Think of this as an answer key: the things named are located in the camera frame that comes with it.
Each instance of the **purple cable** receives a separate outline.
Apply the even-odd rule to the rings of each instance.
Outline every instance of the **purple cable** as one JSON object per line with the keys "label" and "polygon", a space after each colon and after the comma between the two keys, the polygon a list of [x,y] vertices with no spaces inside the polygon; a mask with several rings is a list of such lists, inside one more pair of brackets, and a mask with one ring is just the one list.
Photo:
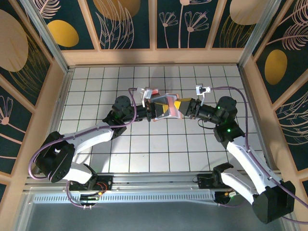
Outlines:
{"label": "purple cable", "polygon": [[[244,101],[244,105],[245,105],[245,125],[246,125],[246,135],[245,135],[245,142],[246,142],[246,146],[249,147],[249,144],[248,144],[248,108],[247,108],[247,102],[246,102],[246,99],[243,95],[243,93],[235,88],[235,87],[229,87],[229,86],[226,86],[226,87],[217,87],[217,88],[213,88],[213,90],[226,90],[226,89],[233,89],[233,90],[236,90],[240,93],[240,95],[242,96],[243,98],[243,101]],[[255,156],[251,153],[250,150],[248,150],[248,154],[250,155],[250,157],[254,160],[254,162],[256,163],[256,165],[266,174],[266,176],[269,178],[269,180],[271,180],[272,182],[274,182],[278,187],[280,187],[282,190],[284,190],[287,194],[289,194],[290,196],[292,196],[294,199],[296,199],[298,202],[300,202],[304,207],[308,208],[308,205],[302,201],[299,197],[295,196],[292,192],[290,192],[288,189],[286,189],[285,187],[283,187],[281,184],[279,184],[275,179],[273,179],[270,174],[265,170],[265,168],[258,162],[258,160],[255,158]],[[292,221],[292,222],[300,222],[300,224],[308,224],[308,222],[305,222],[305,221],[297,221],[297,220],[292,220],[292,219],[289,219],[289,218],[285,218],[289,221]]]}
{"label": "purple cable", "polygon": [[58,139],[58,140],[56,140],[56,141],[52,141],[52,142],[50,142],[50,143],[45,144],[44,146],[40,147],[40,148],[34,153],[34,155],[31,157],[31,159],[30,159],[30,161],[29,161],[29,165],[28,165],[28,173],[29,173],[29,175],[30,175],[33,179],[35,179],[35,180],[42,180],[42,179],[46,179],[46,178],[47,178],[47,177],[36,177],[36,176],[33,175],[32,170],[31,170],[31,165],[32,165],[32,163],[34,162],[34,160],[36,159],[36,157],[40,154],[40,152],[43,151],[45,148],[48,148],[48,147],[50,147],[50,146],[52,146],[52,145],[54,145],[54,144],[56,144],[56,143],[60,143],[60,142],[62,142],[62,141],[66,141],[66,140],[70,140],[70,139],[73,139],[73,138],[77,138],[77,137],[79,137],[79,136],[83,136],[83,135],[88,134],[88,133],[90,133],[90,132],[92,132],[92,131],[95,131],[95,130],[97,130],[97,129],[98,129],[98,130],[101,130],[101,129],[106,129],[106,128],[122,128],[122,127],[126,127],[126,126],[128,126],[128,125],[131,125],[131,124],[136,120],[136,118],[137,118],[137,106],[136,106],[135,99],[134,99],[132,93],[130,92],[131,90],[137,90],[137,89],[136,89],[136,88],[129,88],[129,89],[128,89],[128,92],[129,92],[129,94],[130,94],[130,96],[131,96],[131,99],[132,99],[132,101],[133,101],[133,106],[134,106],[134,117],[133,117],[133,120],[132,120],[132,121],[130,121],[130,122],[127,123],[127,124],[123,124],[123,125],[101,126],[101,127],[98,127],[98,128],[93,128],[93,129],[84,131],[84,132],[82,132],[82,133],[80,133],[80,134],[78,134],[78,135],[76,135],[76,136],[70,136],[70,137],[61,138],[61,139]]}

